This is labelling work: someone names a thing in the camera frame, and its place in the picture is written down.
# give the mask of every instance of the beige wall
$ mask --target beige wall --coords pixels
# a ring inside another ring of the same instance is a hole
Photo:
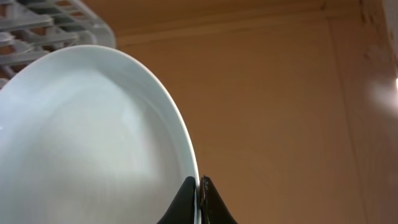
[[[175,99],[240,223],[365,223],[328,21],[123,47]]]
[[[395,75],[371,0],[150,3],[88,1],[169,90],[238,222],[398,222],[398,116],[372,88]]]

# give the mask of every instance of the wire rack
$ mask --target wire rack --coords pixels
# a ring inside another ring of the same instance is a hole
[[[58,49],[116,47],[109,26],[79,0],[0,0],[0,88],[26,65]]]

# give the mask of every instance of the ceramic plate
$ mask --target ceramic plate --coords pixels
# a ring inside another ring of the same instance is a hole
[[[0,91],[0,223],[156,223],[198,171],[187,129],[137,60],[59,50]]]

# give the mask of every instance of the white plate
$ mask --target white plate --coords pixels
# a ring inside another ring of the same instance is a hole
[[[177,107],[122,52],[59,50],[0,91],[0,224],[156,223],[187,176]]]

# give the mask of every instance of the dish rack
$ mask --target dish rack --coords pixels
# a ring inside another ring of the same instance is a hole
[[[111,28],[79,0],[0,0],[0,89],[38,58],[74,45],[116,47]]]

